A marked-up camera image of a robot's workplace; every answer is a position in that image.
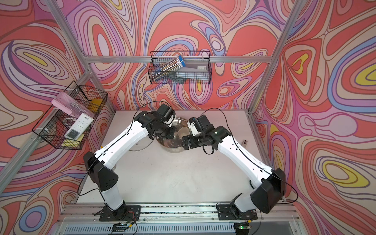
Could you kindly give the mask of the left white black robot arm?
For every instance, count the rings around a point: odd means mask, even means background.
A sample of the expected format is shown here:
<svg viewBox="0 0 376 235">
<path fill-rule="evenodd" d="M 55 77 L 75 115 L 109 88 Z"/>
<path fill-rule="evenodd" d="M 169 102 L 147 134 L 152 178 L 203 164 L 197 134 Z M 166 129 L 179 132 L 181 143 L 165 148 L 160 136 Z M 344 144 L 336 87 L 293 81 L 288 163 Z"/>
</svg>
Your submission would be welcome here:
<svg viewBox="0 0 376 235">
<path fill-rule="evenodd" d="M 125 207 L 117 182 L 118 175 L 113 171 L 125 153 L 145 137 L 172 139 L 176 128 L 172 122 L 175 111 L 162 104 L 155 111 L 137 111 L 130 125 L 106 146 L 95 153 L 87 152 L 84 163 L 87 175 L 99 188 L 105 205 L 110 211 L 119 212 Z"/>
</svg>

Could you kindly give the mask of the aluminium rail front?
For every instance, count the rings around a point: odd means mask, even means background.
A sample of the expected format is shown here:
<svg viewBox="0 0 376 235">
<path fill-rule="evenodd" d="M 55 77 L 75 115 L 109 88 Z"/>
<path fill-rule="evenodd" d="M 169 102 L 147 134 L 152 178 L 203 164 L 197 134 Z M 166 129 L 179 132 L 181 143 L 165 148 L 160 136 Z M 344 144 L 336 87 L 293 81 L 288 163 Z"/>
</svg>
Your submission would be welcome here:
<svg viewBox="0 0 376 235">
<path fill-rule="evenodd" d="M 306 235 L 293 205 L 278 205 L 270 213 L 251 211 L 253 219 L 230 219 L 218 203 L 129 203 L 132 212 L 121 221 L 104 217 L 104 205 L 66 206 L 52 235 Z"/>
</svg>

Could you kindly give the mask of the pink box in basket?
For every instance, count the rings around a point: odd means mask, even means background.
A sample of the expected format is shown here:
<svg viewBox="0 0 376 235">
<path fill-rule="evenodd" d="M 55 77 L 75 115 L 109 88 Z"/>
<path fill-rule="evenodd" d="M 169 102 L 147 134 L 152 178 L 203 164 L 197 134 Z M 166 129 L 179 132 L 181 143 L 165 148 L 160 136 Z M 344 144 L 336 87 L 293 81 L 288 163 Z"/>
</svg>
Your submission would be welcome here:
<svg viewBox="0 0 376 235">
<path fill-rule="evenodd" d="M 52 105 L 56 108 L 60 109 L 64 113 L 75 116 L 75 108 L 73 107 L 73 104 L 75 103 L 75 100 L 69 96 L 65 92 L 59 93 L 53 100 Z"/>
</svg>

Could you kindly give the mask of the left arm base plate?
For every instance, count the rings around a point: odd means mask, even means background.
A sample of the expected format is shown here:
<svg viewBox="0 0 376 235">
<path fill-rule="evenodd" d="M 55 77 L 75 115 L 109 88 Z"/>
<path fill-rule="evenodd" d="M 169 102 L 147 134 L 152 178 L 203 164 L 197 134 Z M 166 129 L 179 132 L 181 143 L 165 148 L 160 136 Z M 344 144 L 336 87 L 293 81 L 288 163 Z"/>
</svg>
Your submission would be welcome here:
<svg viewBox="0 0 376 235">
<path fill-rule="evenodd" d="M 99 216 L 99 220 L 102 222 L 115 222 L 115 221 L 139 221 L 141 215 L 141 206 L 127 206 L 122 205 L 117 210 L 112 211 L 109 207 L 104 206 L 102 210 L 95 213 L 95 216 Z"/>
</svg>

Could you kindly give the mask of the tube of straws blue cap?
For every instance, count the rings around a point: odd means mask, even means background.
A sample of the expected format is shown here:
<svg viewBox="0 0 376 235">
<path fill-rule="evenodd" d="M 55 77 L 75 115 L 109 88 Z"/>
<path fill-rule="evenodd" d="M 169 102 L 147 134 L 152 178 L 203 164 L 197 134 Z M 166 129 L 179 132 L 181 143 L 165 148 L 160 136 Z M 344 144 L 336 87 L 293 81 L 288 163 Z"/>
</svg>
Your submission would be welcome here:
<svg viewBox="0 0 376 235">
<path fill-rule="evenodd" d="M 152 81 L 157 82 L 167 79 L 172 73 L 185 67 L 185 62 L 181 55 L 174 58 L 152 59 L 153 69 L 151 70 Z"/>
</svg>

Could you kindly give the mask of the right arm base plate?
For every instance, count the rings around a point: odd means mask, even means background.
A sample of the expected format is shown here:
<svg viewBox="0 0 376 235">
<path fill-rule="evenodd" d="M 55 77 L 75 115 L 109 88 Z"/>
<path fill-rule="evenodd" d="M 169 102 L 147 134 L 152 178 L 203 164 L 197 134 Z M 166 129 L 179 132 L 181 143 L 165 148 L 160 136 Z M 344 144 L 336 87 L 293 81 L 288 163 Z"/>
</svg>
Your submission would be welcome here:
<svg viewBox="0 0 376 235">
<path fill-rule="evenodd" d="M 241 212 L 235 205 L 217 203 L 215 208 L 217 209 L 219 220 L 257 220 L 256 210 L 249 210 L 247 212 Z"/>
</svg>

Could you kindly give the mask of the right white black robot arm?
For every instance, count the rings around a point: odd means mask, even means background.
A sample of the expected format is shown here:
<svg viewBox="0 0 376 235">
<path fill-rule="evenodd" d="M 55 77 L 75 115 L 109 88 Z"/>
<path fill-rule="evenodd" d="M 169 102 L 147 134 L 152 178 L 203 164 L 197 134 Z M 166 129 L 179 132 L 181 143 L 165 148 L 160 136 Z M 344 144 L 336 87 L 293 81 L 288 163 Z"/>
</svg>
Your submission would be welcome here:
<svg viewBox="0 0 376 235">
<path fill-rule="evenodd" d="M 232 160 L 251 181 L 254 189 L 247 194 L 240 193 L 231 202 L 236 212 L 258 209 L 262 213 L 270 213 L 285 196 L 285 172 L 255 158 L 228 128 L 214 127 L 205 115 L 191 117 L 188 127 L 191 134 L 182 138 L 184 150 L 210 146 L 213 152 L 218 151 Z"/>
</svg>

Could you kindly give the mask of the grey white box in basket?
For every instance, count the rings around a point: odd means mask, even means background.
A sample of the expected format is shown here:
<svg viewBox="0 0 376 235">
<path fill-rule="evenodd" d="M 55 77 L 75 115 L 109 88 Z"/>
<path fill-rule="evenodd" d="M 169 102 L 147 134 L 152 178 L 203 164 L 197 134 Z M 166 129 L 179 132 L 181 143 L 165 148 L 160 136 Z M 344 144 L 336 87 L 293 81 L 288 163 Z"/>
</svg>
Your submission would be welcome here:
<svg viewBox="0 0 376 235">
<path fill-rule="evenodd" d="M 185 79 L 208 80 L 210 77 L 208 66 L 208 62 L 189 61 L 175 75 Z"/>
</svg>

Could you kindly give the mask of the glass pot lid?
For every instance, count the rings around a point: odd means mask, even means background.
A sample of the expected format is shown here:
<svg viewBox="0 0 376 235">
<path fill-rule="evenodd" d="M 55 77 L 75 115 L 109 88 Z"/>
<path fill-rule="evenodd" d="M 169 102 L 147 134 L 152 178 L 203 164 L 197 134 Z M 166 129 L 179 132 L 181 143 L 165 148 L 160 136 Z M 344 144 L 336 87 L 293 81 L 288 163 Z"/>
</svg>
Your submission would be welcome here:
<svg viewBox="0 0 376 235">
<path fill-rule="evenodd" d="M 135 143 L 135 144 L 129 149 L 129 151 L 137 152 L 137 151 L 144 150 L 144 149 L 146 149 L 147 147 L 149 147 L 149 146 L 153 143 L 153 141 L 154 141 L 154 140 L 152 140 L 150 137 L 145 137 L 145 138 L 139 140 L 137 143 Z"/>
</svg>

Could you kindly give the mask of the yellow object in basket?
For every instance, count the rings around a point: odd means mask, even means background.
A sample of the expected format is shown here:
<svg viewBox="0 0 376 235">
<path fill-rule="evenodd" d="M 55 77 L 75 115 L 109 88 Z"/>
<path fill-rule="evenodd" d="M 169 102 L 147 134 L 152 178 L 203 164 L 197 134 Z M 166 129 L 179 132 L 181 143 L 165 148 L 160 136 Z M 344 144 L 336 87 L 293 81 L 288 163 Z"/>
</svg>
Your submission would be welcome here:
<svg viewBox="0 0 376 235">
<path fill-rule="evenodd" d="M 88 105 L 88 110 L 92 113 L 97 113 L 102 105 L 103 99 L 92 99 Z"/>
</svg>

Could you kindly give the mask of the stainless steel pot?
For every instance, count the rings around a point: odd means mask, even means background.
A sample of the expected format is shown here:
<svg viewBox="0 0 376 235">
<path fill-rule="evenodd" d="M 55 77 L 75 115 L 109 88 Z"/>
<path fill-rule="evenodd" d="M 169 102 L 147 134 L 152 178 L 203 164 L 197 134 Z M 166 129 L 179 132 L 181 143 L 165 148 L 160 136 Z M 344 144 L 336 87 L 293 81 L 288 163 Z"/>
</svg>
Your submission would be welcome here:
<svg viewBox="0 0 376 235">
<path fill-rule="evenodd" d="M 182 138 L 191 134 L 188 127 L 188 120 L 182 117 L 176 117 L 172 122 L 172 126 L 175 127 L 173 139 L 165 139 L 157 137 L 156 141 L 167 152 L 180 153 L 185 151 L 182 145 Z"/>
</svg>

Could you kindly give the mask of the white remote control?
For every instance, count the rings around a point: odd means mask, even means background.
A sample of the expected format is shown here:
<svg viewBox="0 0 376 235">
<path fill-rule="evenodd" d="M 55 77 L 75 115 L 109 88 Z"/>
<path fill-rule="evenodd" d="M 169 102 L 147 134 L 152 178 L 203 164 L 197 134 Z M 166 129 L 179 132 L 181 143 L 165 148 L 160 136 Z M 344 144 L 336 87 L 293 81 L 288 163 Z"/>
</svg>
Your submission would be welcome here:
<svg viewBox="0 0 376 235">
<path fill-rule="evenodd" d="M 78 119 L 69 128 L 65 137 L 71 140 L 78 140 L 80 136 L 86 131 L 86 129 L 93 122 L 93 118 L 85 113 L 82 113 Z"/>
</svg>

